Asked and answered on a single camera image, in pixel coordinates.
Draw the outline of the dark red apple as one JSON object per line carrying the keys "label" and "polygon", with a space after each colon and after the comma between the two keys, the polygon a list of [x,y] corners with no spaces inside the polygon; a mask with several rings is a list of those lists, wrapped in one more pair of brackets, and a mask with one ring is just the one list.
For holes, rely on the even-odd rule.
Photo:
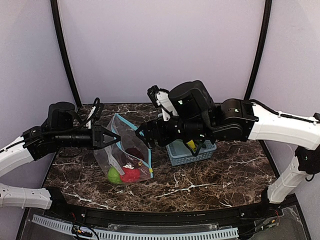
{"label": "dark red apple", "polygon": [[125,150],[124,160],[126,163],[138,164],[144,161],[144,155],[135,147],[130,147]]}

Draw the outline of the clear zip top bag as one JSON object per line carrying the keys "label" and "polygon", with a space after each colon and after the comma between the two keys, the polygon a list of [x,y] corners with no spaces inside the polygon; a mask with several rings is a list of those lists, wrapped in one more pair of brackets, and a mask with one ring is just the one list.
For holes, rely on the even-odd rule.
{"label": "clear zip top bag", "polygon": [[[108,171],[111,167],[114,167],[121,176],[125,174],[122,167],[139,169],[140,179],[138,182],[152,179],[154,177],[152,169],[152,153],[151,150],[136,136],[135,130],[137,127],[116,113],[106,128],[121,137],[120,142],[107,146],[103,149],[93,151],[93,155],[101,170],[106,175],[107,180]],[[144,160],[141,160],[138,164],[125,162],[125,150],[127,148],[137,148],[144,155]],[[129,185],[132,183],[123,182],[122,185]]]}

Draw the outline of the green apple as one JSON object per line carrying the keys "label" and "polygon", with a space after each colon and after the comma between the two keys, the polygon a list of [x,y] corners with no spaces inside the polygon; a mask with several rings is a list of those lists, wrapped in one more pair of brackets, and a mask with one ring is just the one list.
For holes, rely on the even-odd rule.
{"label": "green apple", "polygon": [[118,173],[118,171],[114,167],[111,167],[108,170],[107,178],[113,184],[118,184],[118,185],[123,184],[123,181],[121,180],[121,175]]}

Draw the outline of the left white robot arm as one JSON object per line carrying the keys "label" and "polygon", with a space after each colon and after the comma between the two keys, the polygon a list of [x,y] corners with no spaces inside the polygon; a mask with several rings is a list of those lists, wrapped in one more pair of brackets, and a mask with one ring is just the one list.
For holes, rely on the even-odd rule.
{"label": "left white robot arm", "polygon": [[[57,153],[61,148],[102,150],[121,140],[119,135],[96,123],[103,110],[99,98],[94,100],[92,111],[86,119],[81,119],[75,108],[74,104],[65,101],[51,104],[42,125],[26,130],[0,150],[0,175]],[[53,210],[65,204],[63,194],[56,187],[35,189],[0,185],[2,208]]]}

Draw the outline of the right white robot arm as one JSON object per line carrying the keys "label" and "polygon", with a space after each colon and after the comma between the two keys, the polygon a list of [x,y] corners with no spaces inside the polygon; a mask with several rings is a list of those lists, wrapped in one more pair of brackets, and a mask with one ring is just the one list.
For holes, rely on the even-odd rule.
{"label": "right white robot arm", "polygon": [[200,80],[187,81],[172,90],[157,86],[147,94],[162,115],[135,131],[148,148],[165,147],[181,140],[193,156],[205,141],[275,141],[296,145],[294,156],[280,177],[268,186],[262,201],[278,205],[307,176],[320,171],[320,115],[311,117],[275,111],[258,100],[230,98],[213,101]]}

